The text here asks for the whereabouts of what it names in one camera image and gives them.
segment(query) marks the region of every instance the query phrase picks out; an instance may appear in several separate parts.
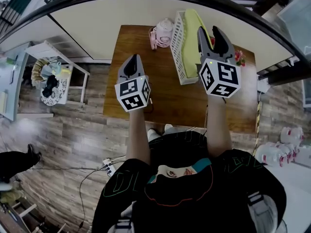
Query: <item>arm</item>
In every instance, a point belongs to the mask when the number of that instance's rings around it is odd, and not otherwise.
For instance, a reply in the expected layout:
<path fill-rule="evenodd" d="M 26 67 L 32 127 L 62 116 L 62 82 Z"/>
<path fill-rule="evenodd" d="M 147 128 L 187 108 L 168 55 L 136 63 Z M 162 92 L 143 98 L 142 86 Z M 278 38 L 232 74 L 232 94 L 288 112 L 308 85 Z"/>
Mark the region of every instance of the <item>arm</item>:
<path fill-rule="evenodd" d="M 232 149 L 225 114 L 225 102 L 220 97 L 208 96 L 206 137 L 207 149 L 212 157 L 217 157 L 226 150 Z"/>
<path fill-rule="evenodd" d="M 143 109 L 130 112 L 129 144 L 126 159 L 139 159 L 150 164 L 150 149 Z"/>

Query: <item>black t-shirt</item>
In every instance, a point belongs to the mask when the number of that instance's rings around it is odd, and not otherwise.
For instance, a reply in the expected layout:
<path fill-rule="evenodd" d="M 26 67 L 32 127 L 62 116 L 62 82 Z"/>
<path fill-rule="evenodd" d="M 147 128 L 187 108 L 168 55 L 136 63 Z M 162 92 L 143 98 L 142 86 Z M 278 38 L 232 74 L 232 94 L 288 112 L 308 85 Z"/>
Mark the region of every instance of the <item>black t-shirt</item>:
<path fill-rule="evenodd" d="M 196 132 L 165 135 L 149 146 L 150 166 L 127 160 L 104 187 L 93 233 L 261 232 L 273 216 L 280 224 L 284 188 L 249 153 L 209 158 L 206 138 Z"/>

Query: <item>printed graphic on shirt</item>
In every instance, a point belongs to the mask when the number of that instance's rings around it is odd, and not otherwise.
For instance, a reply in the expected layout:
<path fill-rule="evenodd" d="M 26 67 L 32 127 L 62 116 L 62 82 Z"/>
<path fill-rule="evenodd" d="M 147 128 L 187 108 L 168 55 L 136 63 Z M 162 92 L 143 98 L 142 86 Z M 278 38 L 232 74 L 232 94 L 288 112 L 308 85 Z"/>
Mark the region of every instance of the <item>printed graphic on shirt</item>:
<path fill-rule="evenodd" d="M 210 160 L 208 158 L 204 158 L 197 161 L 194 165 L 188 167 L 173 168 L 167 165 L 160 165 L 157 169 L 157 174 L 153 175 L 148 183 L 155 183 L 157 176 L 160 174 L 164 175 L 167 178 L 173 179 L 180 178 L 186 175 L 193 175 L 199 173 L 210 164 Z"/>

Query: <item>wooden floor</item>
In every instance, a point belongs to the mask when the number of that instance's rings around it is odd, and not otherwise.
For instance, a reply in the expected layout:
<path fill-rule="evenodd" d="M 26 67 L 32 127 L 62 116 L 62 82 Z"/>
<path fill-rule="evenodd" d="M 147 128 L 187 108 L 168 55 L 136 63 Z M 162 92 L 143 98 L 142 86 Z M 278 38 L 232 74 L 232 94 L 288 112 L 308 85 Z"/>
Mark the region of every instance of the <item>wooden floor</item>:
<path fill-rule="evenodd" d="M 128 141 L 128 122 L 102 115 L 109 66 L 88 65 L 83 68 L 91 73 L 87 82 L 86 105 L 83 107 L 57 105 L 48 108 L 39 102 L 36 90 L 23 87 L 20 94 L 21 112 L 51 110 L 55 117 L 22 119 L 15 123 L 0 119 L 0 151 L 8 149 L 25 152 L 27 144 L 32 143 L 43 155 L 43 161 L 36 168 L 100 168 L 104 158 L 124 155 Z M 78 101 L 78 92 L 73 90 L 69 99 Z M 302 108 L 301 82 L 272 87 L 267 94 L 261 95 L 260 100 L 259 143 L 276 142 L 282 127 L 294 125 L 301 125 L 305 137 L 310 138 L 311 114 L 304 113 Z M 150 127 L 163 130 L 163 125 L 147 123 L 146 128 Z M 231 136 L 235 148 L 253 151 L 254 134 L 231 133 Z M 61 226 L 66 222 L 66 230 L 73 233 L 83 220 L 79 185 L 90 172 L 28 170 L 18 176 L 23 181 L 27 199 L 38 205 L 39 212 L 55 225 Z M 108 179 L 106 172 L 98 171 L 84 181 L 81 192 L 86 221 L 79 232 L 86 232 L 91 225 L 101 190 Z"/>

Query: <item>person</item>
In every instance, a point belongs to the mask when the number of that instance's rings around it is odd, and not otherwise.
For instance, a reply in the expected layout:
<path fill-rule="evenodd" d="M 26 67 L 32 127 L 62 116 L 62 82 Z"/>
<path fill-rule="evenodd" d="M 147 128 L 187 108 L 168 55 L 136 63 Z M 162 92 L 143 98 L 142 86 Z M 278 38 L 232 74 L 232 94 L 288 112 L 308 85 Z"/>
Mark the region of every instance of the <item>person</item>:
<path fill-rule="evenodd" d="M 222 98 L 209 96 L 206 136 L 166 126 L 163 136 L 149 131 L 150 142 L 143 110 L 131 111 L 126 161 L 101 193 L 92 232 L 275 232 L 284 188 L 232 149 L 225 111 Z"/>
<path fill-rule="evenodd" d="M 0 182 L 9 183 L 10 178 L 30 169 L 41 161 L 41 159 L 41 153 L 35 152 L 31 144 L 28 144 L 27 153 L 18 151 L 0 153 Z"/>

